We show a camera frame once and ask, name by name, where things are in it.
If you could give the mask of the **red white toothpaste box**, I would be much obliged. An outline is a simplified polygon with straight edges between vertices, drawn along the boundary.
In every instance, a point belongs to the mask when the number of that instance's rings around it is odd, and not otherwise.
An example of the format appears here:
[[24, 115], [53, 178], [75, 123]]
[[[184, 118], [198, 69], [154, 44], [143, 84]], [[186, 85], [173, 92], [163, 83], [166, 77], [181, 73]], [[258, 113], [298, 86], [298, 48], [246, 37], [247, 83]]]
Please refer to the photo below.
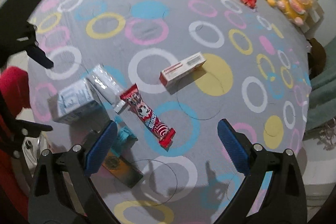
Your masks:
[[159, 80], [165, 88], [175, 84], [183, 77], [200, 68], [206, 62], [206, 58], [201, 52], [195, 53], [176, 64], [162, 70]]

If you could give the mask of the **red candy wrapper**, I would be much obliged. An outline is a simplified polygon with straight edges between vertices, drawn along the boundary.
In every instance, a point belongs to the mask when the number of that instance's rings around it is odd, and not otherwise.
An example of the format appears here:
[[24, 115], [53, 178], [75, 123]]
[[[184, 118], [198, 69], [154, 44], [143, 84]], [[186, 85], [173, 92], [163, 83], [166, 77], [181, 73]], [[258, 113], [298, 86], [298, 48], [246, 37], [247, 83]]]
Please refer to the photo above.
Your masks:
[[121, 93], [120, 99], [126, 102], [131, 110], [137, 114], [146, 128], [155, 136], [159, 145], [164, 149], [168, 149], [176, 133], [175, 129], [169, 128], [163, 123], [144, 102], [137, 84], [133, 84], [128, 90]]

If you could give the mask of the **white blue carton box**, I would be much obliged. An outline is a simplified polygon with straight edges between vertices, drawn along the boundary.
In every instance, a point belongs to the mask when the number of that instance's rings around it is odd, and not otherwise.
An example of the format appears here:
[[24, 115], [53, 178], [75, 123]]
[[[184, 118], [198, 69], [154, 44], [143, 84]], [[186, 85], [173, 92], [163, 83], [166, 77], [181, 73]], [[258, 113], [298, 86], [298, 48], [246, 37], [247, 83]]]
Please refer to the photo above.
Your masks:
[[48, 99], [54, 122], [72, 124], [101, 107], [101, 101], [87, 79], [80, 79]]

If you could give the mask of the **dark orange flat packet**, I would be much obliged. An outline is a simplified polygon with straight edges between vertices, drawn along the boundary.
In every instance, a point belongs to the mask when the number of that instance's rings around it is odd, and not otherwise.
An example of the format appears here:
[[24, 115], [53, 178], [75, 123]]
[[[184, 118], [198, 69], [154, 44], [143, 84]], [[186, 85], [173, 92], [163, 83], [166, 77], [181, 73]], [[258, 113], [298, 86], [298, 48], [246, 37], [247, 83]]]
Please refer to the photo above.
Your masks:
[[102, 166], [128, 188], [133, 188], [143, 178], [142, 172], [134, 165], [111, 151], [107, 153]]

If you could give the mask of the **silver foil wrapper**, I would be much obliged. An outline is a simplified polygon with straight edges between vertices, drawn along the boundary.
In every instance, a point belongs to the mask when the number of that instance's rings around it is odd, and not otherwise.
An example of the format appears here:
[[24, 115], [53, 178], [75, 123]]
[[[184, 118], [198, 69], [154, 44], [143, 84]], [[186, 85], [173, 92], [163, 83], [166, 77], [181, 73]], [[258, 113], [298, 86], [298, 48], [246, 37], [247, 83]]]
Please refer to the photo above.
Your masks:
[[123, 110], [126, 102], [120, 98], [120, 95], [124, 89], [102, 64], [96, 65], [86, 79], [111, 104], [117, 114]]

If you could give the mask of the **large yellow pig plush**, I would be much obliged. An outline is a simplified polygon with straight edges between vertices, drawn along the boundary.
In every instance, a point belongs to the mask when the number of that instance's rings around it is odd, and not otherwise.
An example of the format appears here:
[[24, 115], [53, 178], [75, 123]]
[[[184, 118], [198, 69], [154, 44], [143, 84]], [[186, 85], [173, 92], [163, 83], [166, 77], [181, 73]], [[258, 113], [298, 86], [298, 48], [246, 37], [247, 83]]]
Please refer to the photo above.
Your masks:
[[278, 0], [277, 8], [296, 26], [303, 26], [314, 0]]

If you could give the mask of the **green curtain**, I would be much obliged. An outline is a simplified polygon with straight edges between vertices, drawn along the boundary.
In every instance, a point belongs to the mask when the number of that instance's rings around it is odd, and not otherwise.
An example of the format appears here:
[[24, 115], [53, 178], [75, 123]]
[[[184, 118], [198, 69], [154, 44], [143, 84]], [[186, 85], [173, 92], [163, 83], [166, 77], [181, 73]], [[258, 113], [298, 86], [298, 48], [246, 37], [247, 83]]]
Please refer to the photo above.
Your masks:
[[306, 131], [335, 118], [335, 38], [325, 47], [326, 65], [320, 75], [311, 80]]

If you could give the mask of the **blue teal snack wrapper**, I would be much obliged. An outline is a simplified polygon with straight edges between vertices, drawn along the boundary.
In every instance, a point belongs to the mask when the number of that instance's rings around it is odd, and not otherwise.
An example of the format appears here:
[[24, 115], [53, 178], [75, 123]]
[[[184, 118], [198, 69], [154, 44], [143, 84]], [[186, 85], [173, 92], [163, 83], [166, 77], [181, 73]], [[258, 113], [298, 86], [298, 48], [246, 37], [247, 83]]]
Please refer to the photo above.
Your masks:
[[114, 121], [117, 125], [117, 137], [111, 150], [116, 156], [120, 157], [127, 149], [130, 149], [138, 139], [119, 115], [115, 116]]

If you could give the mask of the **grey bedsheet with coloured rings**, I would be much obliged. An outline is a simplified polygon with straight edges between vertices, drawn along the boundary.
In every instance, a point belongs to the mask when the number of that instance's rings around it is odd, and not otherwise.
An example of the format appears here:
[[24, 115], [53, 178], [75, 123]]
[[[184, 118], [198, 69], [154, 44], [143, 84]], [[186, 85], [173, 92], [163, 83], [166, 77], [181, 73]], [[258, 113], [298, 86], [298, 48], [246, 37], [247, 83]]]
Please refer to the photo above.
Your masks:
[[101, 64], [137, 85], [138, 113], [102, 100], [136, 141], [124, 160], [142, 179], [129, 188], [107, 170], [92, 181], [121, 223], [213, 223], [244, 176], [217, 133], [225, 118], [252, 143], [298, 153], [310, 83], [306, 40], [265, 0], [43, 0], [31, 17], [54, 62], [29, 62], [36, 121], [52, 123], [48, 101]]

